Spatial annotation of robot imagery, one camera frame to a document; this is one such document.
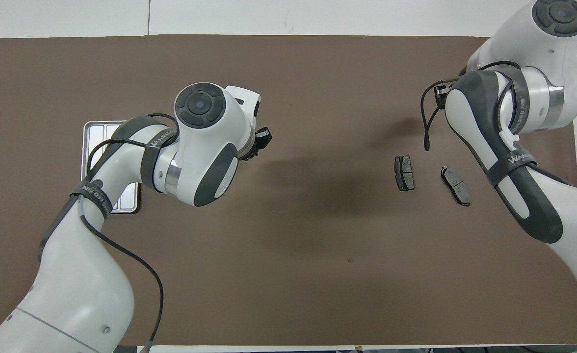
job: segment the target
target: white robotic arm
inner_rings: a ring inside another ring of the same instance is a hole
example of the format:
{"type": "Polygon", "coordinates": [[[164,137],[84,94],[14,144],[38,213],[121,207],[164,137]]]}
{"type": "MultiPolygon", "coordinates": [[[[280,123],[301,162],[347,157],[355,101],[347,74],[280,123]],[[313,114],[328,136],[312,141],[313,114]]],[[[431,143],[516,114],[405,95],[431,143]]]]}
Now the white robotic arm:
{"type": "Polygon", "coordinates": [[[577,188],[537,167],[518,132],[577,115],[577,2],[523,7],[471,56],[446,97],[446,118],[517,222],[577,279],[577,188]]]}
{"type": "Polygon", "coordinates": [[[133,293],[95,236],[110,200],[143,182],[192,206],[215,201],[239,159],[271,139],[266,128],[255,132],[259,103],[246,89],[197,83],[176,98],[177,131],[150,116],[121,125],[113,141],[136,143],[110,143],[73,190],[43,242],[33,286],[0,326],[0,352],[113,351],[131,321],[133,293]]]}

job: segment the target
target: brown table surface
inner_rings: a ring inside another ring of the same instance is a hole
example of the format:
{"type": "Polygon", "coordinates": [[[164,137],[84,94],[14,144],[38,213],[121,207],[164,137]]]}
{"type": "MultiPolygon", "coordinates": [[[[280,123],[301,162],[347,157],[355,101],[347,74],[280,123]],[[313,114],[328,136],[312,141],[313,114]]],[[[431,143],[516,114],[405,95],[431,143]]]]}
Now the brown table surface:
{"type": "MultiPolygon", "coordinates": [[[[160,273],[156,344],[576,343],[577,283],[511,218],[440,113],[424,152],[419,98],[484,38],[149,36],[0,40],[0,322],[80,170],[86,121],[170,112],[208,81],[262,95],[273,141],[219,201],[143,188],[104,232],[160,273]],[[394,182],[412,159],[416,190],[394,182]],[[459,206],[442,165],[468,184],[459,206]]],[[[571,127],[523,136],[577,183],[571,127]]],[[[145,342],[157,287],[112,251],[136,298],[122,344],[145,342]]]]}

